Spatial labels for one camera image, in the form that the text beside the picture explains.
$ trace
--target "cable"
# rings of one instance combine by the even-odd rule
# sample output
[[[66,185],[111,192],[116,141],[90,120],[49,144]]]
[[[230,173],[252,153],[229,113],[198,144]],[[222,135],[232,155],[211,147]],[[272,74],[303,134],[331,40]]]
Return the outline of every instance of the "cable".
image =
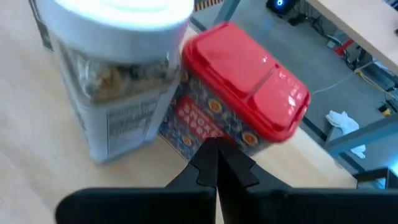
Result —
[[[336,86],[339,85],[340,83],[342,83],[342,82],[344,82],[345,80],[351,78],[358,70],[360,70],[360,69],[362,69],[362,68],[364,68],[364,67],[367,67],[368,65],[370,65],[370,64],[372,64],[372,63],[373,63],[373,61],[364,64],[363,66],[357,68],[355,71],[350,72],[346,77],[344,77],[344,78],[341,79],[340,81],[336,82],[335,84],[333,84],[333,85],[331,85],[331,86],[329,86],[329,87],[326,87],[326,88],[322,88],[322,89],[320,89],[320,90],[313,91],[313,92],[311,93],[311,95],[314,95],[314,94],[317,94],[317,93],[321,93],[321,92],[323,92],[323,91],[327,91],[327,90],[330,90],[331,88],[336,87]]]

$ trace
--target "wooden table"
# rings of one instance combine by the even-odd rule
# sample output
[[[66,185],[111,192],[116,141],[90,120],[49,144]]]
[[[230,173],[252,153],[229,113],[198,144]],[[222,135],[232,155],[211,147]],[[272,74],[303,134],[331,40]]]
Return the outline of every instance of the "wooden table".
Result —
[[[56,204],[75,190],[161,187],[185,167],[161,138],[110,164],[95,164],[27,1],[2,2],[0,30],[0,223],[53,223]],[[301,129],[254,159],[294,187],[356,186]],[[217,219],[222,222],[220,210]]]
[[[398,12],[383,0],[306,0],[398,74]]]

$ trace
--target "red plastic lid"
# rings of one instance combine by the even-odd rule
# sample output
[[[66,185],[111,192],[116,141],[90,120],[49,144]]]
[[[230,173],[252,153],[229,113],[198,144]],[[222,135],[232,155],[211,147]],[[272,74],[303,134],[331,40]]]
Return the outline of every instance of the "red plastic lid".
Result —
[[[236,25],[189,40],[183,64],[264,139],[291,137],[310,103],[307,87]]]

